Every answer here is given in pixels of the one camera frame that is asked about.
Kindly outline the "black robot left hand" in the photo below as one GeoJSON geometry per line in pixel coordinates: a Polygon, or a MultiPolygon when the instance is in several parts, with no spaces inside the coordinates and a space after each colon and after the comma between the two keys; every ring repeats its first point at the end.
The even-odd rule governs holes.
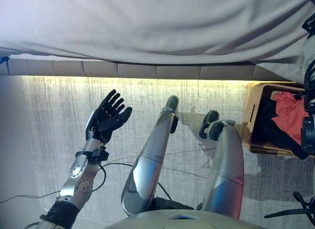
{"type": "Polygon", "coordinates": [[[103,144],[110,141],[113,131],[122,127],[130,118],[131,107],[125,107],[124,99],[115,89],[110,91],[91,114],[86,126],[86,140],[96,139],[103,144]]]}

